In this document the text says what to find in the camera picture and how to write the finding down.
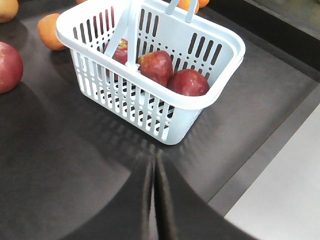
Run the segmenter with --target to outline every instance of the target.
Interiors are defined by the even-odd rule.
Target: gray floor
[[[225,218],[262,240],[320,239],[320,105]]]

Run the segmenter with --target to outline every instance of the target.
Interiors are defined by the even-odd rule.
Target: dark surface
[[[170,160],[156,159],[154,178],[160,240],[255,240],[200,199]]]
[[[24,62],[22,82],[0,95],[1,240],[70,234],[112,200],[142,155],[171,160],[208,202],[318,85],[308,66],[203,9],[244,39],[246,54],[217,102],[166,146],[83,96],[69,51],[41,43],[39,19],[74,5],[20,1],[16,18],[0,25],[0,41]]]
[[[208,7],[320,71],[319,1],[281,2],[216,0]]]
[[[154,159],[142,157],[116,196],[61,240],[149,240]]]

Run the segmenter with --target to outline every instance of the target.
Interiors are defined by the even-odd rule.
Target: apple
[[[106,51],[108,45],[109,42],[104,46],[103,52]],[[121,38],[112,58],[123,65],[126,64],[128,61],[128,41],[126,39]]]
[[[0,41],[0,94],[12,90],[21,81],[23,61],[11,45]]]
[[[165,87],[174,74],[171,57],[163,50],[143,54],[138,58],[138,64],[142,75]]]
[[[210,88],[206,78],[194,69],[177,71],[169,80],[167,87],[185,96],[202,96]]]

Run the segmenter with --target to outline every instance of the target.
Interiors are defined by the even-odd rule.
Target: white plastic basket
[[[187,13],[179,0],[88,0],[60,15],[59,40],[70,48],[81,92],[167,145],[179,143],[213,104],[241,64],[245,44],[231,30]],[[128,40],[126,65],[112,56]],[[105,54],[103,48],[110,41]],[[191,68],[208,80],[203,96],[184,96],[137,72],[136,59],[164,50],[174,71]]]

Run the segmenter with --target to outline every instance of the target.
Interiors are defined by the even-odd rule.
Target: basket rim
[[[103,53],[97,51],[96,49],[89,47],[88,45],[83,43],[81,40],[77,40],[74,38],[72,31],[70,31],[70,29],[72,29],[74,25],[72,24],[72,21],[70,21],[69,15],[76,14],[78,11],[87,12],[88,8],[93,7],[92,5],[95,4],[94,2],[96,1],[100,1],[101,3],[104,3],[107,6],[109,6],[108,4],[110,4],[108,1],[105,1],[105,0],[88,0],[63,12],[58,17],[56,22],[57,38],[64,45],[70,48],[70,50],[76,51],[84,55],[86,58],[91,59],[96,63],[102,65],[103,67],[110,69],[111,71],[115,72],[121,77],[129,80],[139,88],[149,92],[153,96],[161,99],[162,101],[165,101],[166,103],[176,108],[185,109],[185,110],[199,110],[213,104],[217,100],[217,98],[220,96],[222,90],[224,89],[225,85],[229,81],[232,74],[236,71],[236,69],[239,67],[239,65],[243,61],[246,47],[243,40],[235,32],[231,31],[226,27],[218,25],[212,21],[204,19],[198,15],[194,15],[191,24],[195,26],[198,26],[201,24],[202,25],[208,24],[213,28],[219,28],[220,30],[226,32],[228,35],[232,36],[238,42],[240,47],[238,47],[239,50],[237,50],[236,47],[233,46],[233,44],[228,42],[227,39],[225,40],[226,42],[228,42],[230,46],[233,46],[233,51],[235,51],[235,54],[205,95],[185,96],[185,95],[181,95],[179,93],[173,92],[168,88],[166,88],[165,86],[162,86],[157,82],[143,76],[139,72],[134,71],[125,65],[122,65],[121,63],[115,61],[111,57],[108,57]],[[142,6],[145,4],[150,6],[149,4],[150,2],[156,2],[157,6],[162,6],[163,8],[168,6],[167,2],[160,1],[160,0],[145,0]],[[183,11],[180,8],[179,9],[176,8],[172,14],[172,17],[180,18],[183,15],[186,15],[186,11]]]

